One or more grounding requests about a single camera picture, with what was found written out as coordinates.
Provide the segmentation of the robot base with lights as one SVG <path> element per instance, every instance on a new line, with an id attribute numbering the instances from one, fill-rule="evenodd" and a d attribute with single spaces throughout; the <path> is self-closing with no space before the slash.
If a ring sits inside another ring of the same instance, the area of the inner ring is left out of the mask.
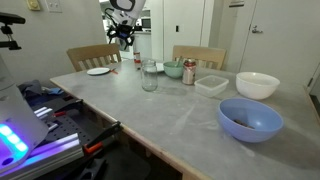
<path id="1" fill-rule="evenodd" d="M 23 163 L 47 134 L 0 57 L 0 173 Z"/>

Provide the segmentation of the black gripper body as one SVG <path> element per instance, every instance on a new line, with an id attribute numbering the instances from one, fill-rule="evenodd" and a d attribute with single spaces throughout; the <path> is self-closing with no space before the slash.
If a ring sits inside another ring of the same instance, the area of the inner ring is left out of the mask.
<path id="1" fill-rule="evenodd" d="M 117 24 L 114 22 L 107 31 L 107 36 L 109 40 L 113 38 L 119 38 L 125 41 L 127 45 L 132 45 L 135 38 L 133 36 L 135 30 L 132 26 L 125 24 Z"/>

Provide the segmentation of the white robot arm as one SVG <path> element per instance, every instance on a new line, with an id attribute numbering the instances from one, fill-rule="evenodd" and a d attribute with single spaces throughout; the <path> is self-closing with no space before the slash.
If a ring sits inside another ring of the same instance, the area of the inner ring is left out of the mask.
<path id="1" fill-rule="evenodd" d="M 109 0 L 111 14 L 105 15 L 112 21 L 107 31 L 109 40 L 113 38 L 122 39 L 127 46 L 134 42 L 134 26 L 143 10 L 146 0 Z"/>

